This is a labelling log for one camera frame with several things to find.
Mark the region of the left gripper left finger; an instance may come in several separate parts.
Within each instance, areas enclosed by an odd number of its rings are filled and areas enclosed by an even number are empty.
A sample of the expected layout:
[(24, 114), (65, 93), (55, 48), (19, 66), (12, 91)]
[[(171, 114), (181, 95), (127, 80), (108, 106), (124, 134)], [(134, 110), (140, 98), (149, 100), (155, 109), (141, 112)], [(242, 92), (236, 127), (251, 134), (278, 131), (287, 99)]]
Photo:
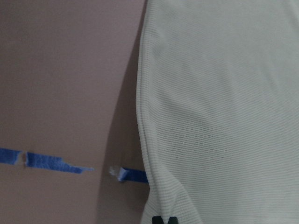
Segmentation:
[(161, 216), (153, 216), (152, 224), (163, 224), (163, 219)]

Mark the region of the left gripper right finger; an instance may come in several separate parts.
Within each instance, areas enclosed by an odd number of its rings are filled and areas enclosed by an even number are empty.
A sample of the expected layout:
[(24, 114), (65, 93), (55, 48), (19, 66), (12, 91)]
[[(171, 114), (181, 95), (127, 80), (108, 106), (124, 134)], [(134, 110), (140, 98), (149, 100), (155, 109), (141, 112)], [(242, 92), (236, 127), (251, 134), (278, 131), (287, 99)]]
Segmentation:
[(169, 217), (168, 224), (178, 224), (177, 217)]

